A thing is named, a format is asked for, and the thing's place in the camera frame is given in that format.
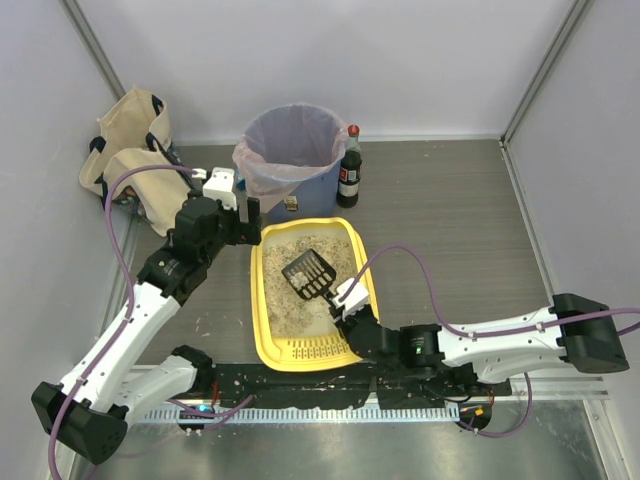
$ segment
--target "litter scoop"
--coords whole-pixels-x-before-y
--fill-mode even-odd
[[[336,279],[336,271],[313,248],[284,267],[282,274],[303,300],[322,296],[331,303],[329,287]]]

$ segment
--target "trash can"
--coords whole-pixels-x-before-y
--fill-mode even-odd
[[[253,120],[233,152],[247,194],[272,223],[333,214],[346,124],[306,104],[269,110]]]

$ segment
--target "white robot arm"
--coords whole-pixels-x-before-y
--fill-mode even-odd
[[[206,279],[207,269],[225,245],[257,245],[260,205],[248,199],[248,222],[240,221],[233,193],[234,172],[216,168],[202,192],[192,191],[176,215],[167,243],[152,254],[134,286],[135,306],[118,313],[89,353],[57,385],[42,382],[31,400],[47,433],[72,387],[123,321],[128,322],[96,369],[74,395],[58,440],[94,464],[118,448],[127,427],[150,409],[183,392],[202,391],[213,377],[211,359],[182,346],[150,372],[123,383],[158,330]]]
[[[577,295],[554,295],[552,306],[513,318],[451,325],[459,332],[475,332],[463,336],[437,324],[385,328],[373,316],[364,285],[358,283],[342,299],[352,283],[349,279],[338,286],[331,299],[336,327],[360,357],[404,369],[410,375],[429,378],[444,369],[471,365],[479,382],[496,384],[516,374],[567,363],[583,373],[614,373],[629,368],[610,316],[545,327],[559,318],[609,309]],[[536,328],[505,336],[476,336],[526,326]]]

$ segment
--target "small yellow object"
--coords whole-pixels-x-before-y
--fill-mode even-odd
[[[367,254],[360,235],[343,218],[305,218],[293,222],[269,225],[262,230],[262,243],[251,250],[251,310],[256,350],[260,360],[269,368],[281,372],[315,372],[344,367],[361,360],[347,342],[336,333],[316,337],[274,338],[271,336],[267,300],[264,291],[262,257],[264,249],[276,238],[296,239],[303,235],[327,235],[344,238],[353,247],[358,271],[367,262]],[[376,318],[378,304],[371,271],[360,282],[369,291],[371,309]]]

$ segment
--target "white wall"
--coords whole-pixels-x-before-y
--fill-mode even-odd
[[[306,101],[363,136],[504,132],[572,0],[81,0],[180,143]]]
[[[102,208],[78,183],[114,100],[56,1],[0,2],[0,50],[0,476],[45,478],[31,393],[86,353],[115,274]]]
[[[637,0],[594,2],[513,142],[555,290],[616,307],[640,306],[638,18]],[[607,385],[640,476],[640,332],[623,344],[632,369]]]

